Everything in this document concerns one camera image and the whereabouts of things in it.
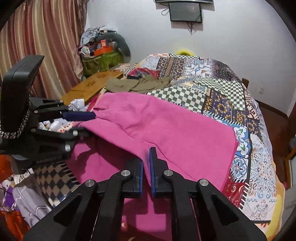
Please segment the striped pink beige curtain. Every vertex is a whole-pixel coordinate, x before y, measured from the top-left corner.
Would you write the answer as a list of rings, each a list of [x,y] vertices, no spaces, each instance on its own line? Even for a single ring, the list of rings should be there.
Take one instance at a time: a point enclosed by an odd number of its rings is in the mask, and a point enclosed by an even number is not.
[[[83,76],[78,54],[87,1],[24,1],[1,29],[1,77],[28,55],[43,55],[31,93],[62,97]]]

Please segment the pink pants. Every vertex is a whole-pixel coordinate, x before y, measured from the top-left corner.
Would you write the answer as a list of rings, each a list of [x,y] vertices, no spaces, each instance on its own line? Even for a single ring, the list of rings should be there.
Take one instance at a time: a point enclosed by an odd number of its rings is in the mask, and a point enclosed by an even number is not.
[[[125,201],[123,218],[138,230],[171,240],[169,202],[152,198],[149,149],[184,178],[205,178],[222,190],[238,146],[233,128],[154,96],[106,93],[94,107],[96,118],[80,123],[93,133],[75,145],[67,160],[75,178],[103,181],[139,157],[144,190]]]

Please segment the white wall socket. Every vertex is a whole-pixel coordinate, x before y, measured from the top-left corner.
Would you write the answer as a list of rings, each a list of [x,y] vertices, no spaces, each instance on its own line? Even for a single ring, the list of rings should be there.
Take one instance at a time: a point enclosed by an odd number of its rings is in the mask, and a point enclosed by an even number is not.
[[[260,85],[259,87],[259,91],[258,91],[260,94],[263,94],[264,93],[264,86],[263,85]]]

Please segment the wooden lap desk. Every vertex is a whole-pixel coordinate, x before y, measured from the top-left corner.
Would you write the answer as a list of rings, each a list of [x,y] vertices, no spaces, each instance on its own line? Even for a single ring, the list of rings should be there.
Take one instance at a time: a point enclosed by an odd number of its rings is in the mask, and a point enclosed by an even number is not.
[[[84,99],[85,104],[88,104],[105,87],[109,78],[120,79],[122,77],[122,71],[97,72],[74,86],[61,97],[61,100],[65,105],[69,105],[74,99]]]

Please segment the checkered fleece blanket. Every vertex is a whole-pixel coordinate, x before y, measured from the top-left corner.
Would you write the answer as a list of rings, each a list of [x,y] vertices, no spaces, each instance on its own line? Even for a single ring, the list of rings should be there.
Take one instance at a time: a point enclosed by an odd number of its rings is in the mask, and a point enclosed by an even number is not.
[[[34,168],[36,182],[52,208],[59,205],[80,185],[65,161]]]

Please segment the orange box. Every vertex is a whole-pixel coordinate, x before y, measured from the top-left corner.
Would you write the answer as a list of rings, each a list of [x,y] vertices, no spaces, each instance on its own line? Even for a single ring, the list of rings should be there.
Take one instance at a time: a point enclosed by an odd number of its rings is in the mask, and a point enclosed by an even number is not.
[[[104,48],[99,48],[95,50],[93,53],[94,53],[94,56],[100,56],[102,54],[106,54],[112,51],[113,51],[113,47],[104,47]]]

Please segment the olive green folded garment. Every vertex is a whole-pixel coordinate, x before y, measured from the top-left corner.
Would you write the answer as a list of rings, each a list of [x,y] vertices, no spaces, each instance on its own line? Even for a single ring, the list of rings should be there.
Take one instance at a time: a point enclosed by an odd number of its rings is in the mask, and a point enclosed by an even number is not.
[[[147,75],[140,79],[109,78],[105,86],[105,90],[112,93],[117,93],[117,92],[147,93],[153,90],[170,87],[170,85],[171,85],[170,76],[156,79],[152,75]]]

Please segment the green storage bag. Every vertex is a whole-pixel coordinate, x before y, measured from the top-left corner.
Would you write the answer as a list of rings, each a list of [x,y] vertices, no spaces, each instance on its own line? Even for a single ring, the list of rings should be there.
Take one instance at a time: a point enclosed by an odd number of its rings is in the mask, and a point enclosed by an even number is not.
[[[123,63],[123,56],[118,51],[111,51],[95,58],[82,60],[85,76],[91,76],[100,71],[109,71],[110,68],[116,67],[121,63]]]

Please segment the small black wall monitor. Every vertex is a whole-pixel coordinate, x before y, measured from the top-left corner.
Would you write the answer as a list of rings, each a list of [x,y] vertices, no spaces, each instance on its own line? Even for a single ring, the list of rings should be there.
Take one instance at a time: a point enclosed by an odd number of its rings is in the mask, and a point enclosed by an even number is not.
[[[195,2],[169,3],[170,20],[172,22],[202,22],[202,8]]]

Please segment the large black wall television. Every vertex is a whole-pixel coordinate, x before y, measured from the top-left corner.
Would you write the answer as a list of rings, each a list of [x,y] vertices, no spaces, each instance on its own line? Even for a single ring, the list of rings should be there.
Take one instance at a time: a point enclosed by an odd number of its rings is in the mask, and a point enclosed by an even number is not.
[[[154,0],[155,3],[173,3],[173,2],[191,2],[191,3],[205,3],[213,4],[213,0]]]

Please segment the white crumpled cloth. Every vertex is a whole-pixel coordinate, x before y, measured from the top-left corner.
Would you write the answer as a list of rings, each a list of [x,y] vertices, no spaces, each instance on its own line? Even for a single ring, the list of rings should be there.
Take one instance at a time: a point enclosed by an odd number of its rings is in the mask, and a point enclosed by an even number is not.
[[[85,100],[83,98],[74,99],[68,105],[70,110],[72,111],[83,111],[86,112],[88,109],[88,105],[85,105]]]

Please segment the grey neck pillow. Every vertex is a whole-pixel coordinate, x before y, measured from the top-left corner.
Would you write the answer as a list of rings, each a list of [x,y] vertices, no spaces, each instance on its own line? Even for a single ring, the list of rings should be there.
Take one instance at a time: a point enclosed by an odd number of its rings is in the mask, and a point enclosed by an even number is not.
[[[131,52],[130,48],[128,47],[125,39],[118,33],[115,32],[108,32],[103,35],[100,35],[95,38],[97,42],[101,40],[110,40],[111,42],[115,42],[115,49],[118,49],[119,52],[123,55],[124,63],[129,63],[131,60]]]

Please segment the patchwork patterned bed cover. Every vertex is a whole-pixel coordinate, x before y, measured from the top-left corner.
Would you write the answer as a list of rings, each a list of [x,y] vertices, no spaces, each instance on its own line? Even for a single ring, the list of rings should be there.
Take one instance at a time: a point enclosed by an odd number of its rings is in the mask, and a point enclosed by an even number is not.
[[[183,105],[234,129],[238,148],[223,194],[260,228],[268,240],[279,233],[285,189],[276,175],[272,146],[258,103],[223,62],[198,56],[152,54],[116,67],[124,77],[135,68],[171,77],[171,86],[152,96]]]

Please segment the yellow foam tube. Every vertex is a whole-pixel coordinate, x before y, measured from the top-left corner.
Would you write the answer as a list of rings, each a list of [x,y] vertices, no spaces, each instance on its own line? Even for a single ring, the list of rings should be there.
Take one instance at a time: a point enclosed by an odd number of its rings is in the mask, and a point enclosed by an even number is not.
[[[175,52],[176,55],[194,56],[195,54],[187,49],[179,49]]]

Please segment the red patterned cloth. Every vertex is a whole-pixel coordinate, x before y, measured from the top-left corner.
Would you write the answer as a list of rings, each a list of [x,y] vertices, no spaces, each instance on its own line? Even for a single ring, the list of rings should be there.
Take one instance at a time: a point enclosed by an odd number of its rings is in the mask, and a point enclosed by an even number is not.
[[[158,79],[159,78],[159,71],[158,70],[151,70],[151,69],[147,69],[147,68],[135,68],[131,72],[129,72],[127,75],[133,76],[133,77],[145,77],[145,76],[151,75],[154,78]]]

